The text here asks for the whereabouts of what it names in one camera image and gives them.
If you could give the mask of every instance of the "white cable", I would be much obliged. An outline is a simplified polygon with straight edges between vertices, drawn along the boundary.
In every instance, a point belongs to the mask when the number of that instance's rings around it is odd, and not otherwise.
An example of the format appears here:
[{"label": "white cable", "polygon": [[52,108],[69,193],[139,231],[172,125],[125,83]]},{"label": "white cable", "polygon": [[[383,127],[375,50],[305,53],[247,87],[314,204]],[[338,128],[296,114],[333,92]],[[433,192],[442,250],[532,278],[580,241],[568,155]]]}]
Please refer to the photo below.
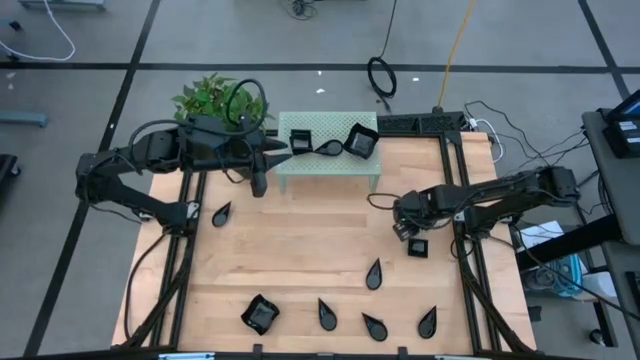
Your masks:
[{"label": "white cable", "polygon": [[23,57],[25,59],[41,60],[41,61],[67,61],[67,60],[71,59],[71,57],[73,57],[73,55],[76,53],[76,46],[73,44],[73,41],[71,41],[71,39],[69,39],[69,36],[67,36],[67,33],[65,33],[64,30],[62,30],[62,27],[60,26],[60,24],[58,24],[58,22],[56,21],[56,18],[53,17],[53,12],[51,11],[51,8],[49,8],[49,0],[42,0],[42,1],[44,2],[44,6],[47,8],[47,13],[49,14],[49,17],[51,18],[51,21],[53,21],[53,24],[58,28],[58,30],[60,30],[60,33],[65,37],[65,39],[67,39],[67,41],[69,42],[69,45],[71,45],[71,53],[69,54],[69,56],[64,57],[64,58],[50,58],[50,57],[31,56],[31,55],[23,54],[21,52],[13,50],[12,48],[10,48],[7,45],[5,45],[2,41],[0,41],[0,45],[3,48],[5,48],[7,51],[9,51],[10,53],[12,53],[14,55],[18,55],[20,57]]},{"label": "white cable", "polygon": [[500,138],[498,137],[498,133],[496,133],[496,130],[493,128],[493,125],[491,125],[490,122],[488,122],[485,119],[469,119],[469,125],[471,126],[472,129],[477,129],[478,128],[478,123],[484,123],[487,126],[489,126],[489,128],[491,129],[491,132],[493,133],[494,139],[496,139],[496,142],[498,143],[498,147],[500,148],[500,155],[498,156],[497,159],[493,160],[493,163],[495,164],[498,161],[500,161],[502,159],[502,157],[504,156],[504,148],[503,148],[502,142],[500,142]]}]

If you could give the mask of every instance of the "yellow cable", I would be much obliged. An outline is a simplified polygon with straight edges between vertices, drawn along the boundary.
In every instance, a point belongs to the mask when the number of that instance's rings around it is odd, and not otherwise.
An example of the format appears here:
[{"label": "yellow cable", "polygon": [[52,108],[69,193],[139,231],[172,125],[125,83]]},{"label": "yellow cable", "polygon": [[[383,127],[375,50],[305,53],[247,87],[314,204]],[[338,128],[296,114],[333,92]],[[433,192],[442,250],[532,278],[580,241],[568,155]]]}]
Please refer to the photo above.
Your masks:
[{"label": "yellow cable", "polygon": [[447,61],[447,68],[444,70],[444,80],[442,80],[442,90],[440,91],[440,99],[438,99],[438,107],[442,107],[442,102],[444,101],[444,94],[447,92],[447,81],[449,80],[449,68],[451,67],[451,63],[453,62],[453,55],[456,53],[456,49],[458,48],[458,42],[460,42],[460,38],[464,33],[464,29],[467,27],[467,23],[469,22],[469,18],[471,17],[471,13],[473,13],[473,7],[476,4],[476,0],[469,0],[469,7],[467,8],[467,14],[464,16],[464,22],[462,26],[460,26],[460,30],[458,30],[458,35],[456,36],[456,41],[453,43],[453,48],[451,48],[451,53],[449,54],[449,60]]}]

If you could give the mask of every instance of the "wooden tabletop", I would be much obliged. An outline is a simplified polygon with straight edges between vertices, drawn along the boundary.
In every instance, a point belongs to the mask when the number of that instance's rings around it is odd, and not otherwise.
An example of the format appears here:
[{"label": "wooden tabletop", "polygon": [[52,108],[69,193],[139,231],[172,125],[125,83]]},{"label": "wooden tabletop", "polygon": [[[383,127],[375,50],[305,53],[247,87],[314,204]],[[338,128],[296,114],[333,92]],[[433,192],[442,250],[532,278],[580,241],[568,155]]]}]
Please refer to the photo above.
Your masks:
[{"label": "wooden tabletop", "polygon": [[[463,133],[463,140],[471,183],[494,179],[486,134]],[[403,195],[444,183],[437,140],[384,138],[379,146],[379,192]],[[450,152],[455,159],[453,148]],[[457,179],[455,162],[452,168]],[[254,344],[263,344],[265,352],[395,354],[399,346],[406,346],[410,354],[472,352],[460,272],[449,252],[450,227],[421,232],[419,237],[429,240],[429,258],[409,257],[406,244],[391,229],[391,212],[367,203],[366,177],[292,178],[287,192],[281,194],[274,175],[268,176],[265,197],[255,199],[248,184],[233,185],[220,172],[209,174],[180,350],[250,352]],[[150,194],[176,201],[181,178],[181,173],[155,176]],[[229,222],[214,228],[213,213],[228,201],[232,201]],[[159,233],[155,223],[142,227],[134,260]],[[510,240],[504,225],[497,225],[492,234]],[[158,298],[168,242],[136,274],[131,330]],[[493,240],[484,240],[483,248],[495,306],[520,338],[535,348],[513,250]],[[383,267],[383,284],[370,291],[365,275],[377,258]],[[257,294],[281,312],[264,336],[240,320]],[[338,317],[332,332],[319,325],[319,297]],[[425,340],[419,337],[417,324],[433,306],[437,306],[437,332]],[[389,332],[386,341],[369,337],[362,312],[384,321]],[[121,310],[114,344],[124,341],[122,319]],[[488,348],[483,311],[478,311],[478,320],[483,347]],[[165,342],[168,333],[165,326]]]}]

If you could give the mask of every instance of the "green leaves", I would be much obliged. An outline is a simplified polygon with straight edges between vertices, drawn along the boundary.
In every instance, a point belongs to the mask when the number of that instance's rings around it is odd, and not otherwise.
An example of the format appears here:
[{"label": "green leaves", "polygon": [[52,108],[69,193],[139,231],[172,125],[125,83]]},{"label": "green leaves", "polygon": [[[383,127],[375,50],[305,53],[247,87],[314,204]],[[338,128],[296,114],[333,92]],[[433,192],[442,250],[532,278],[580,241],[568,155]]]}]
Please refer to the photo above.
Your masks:
[{"label": "green leaves", "polygon": [[188,115],[207,115],[218,117],[225,123],[227,130],[236,129],[236,120],[243,113],[249,114],[255,122],[262,115],[263,104],[260,98],[254,98],[251,93],[244,88],[238,89],[230,106],[231,121],[226,119],[226,103],[229,101],[231,91],[236,83],[233,78],[218,76],[214,73],[203,77],[199,81],[193,82],[193,87],[184,85],[182,95],[171,98],[175,103],[177,111],[173,115],[174,119],[184,121]]}]

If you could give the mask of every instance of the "green mesh platform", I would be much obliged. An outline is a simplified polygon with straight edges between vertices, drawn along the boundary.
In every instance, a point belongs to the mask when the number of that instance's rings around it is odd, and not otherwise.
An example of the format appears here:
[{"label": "green mesh platform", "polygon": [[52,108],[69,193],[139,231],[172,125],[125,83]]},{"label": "green mesh platform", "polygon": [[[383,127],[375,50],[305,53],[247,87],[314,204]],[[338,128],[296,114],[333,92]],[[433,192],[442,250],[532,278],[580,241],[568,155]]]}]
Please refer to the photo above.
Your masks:
[{"label": "green mesh platform", "polygon": [[[378,130],[375,112],[281,112],[278,138],[289,144],[292,129],[311,130],[311,143],[317,149],[329,140],[345,142],[356,123]],[[367,160],[346,151],[336,157],[313,153],[298,155],[278,165],[276,173],[282,191],[285,190],[287,176],[369,176],[373,191],[381,173],[380,153],[376,146]]]}]

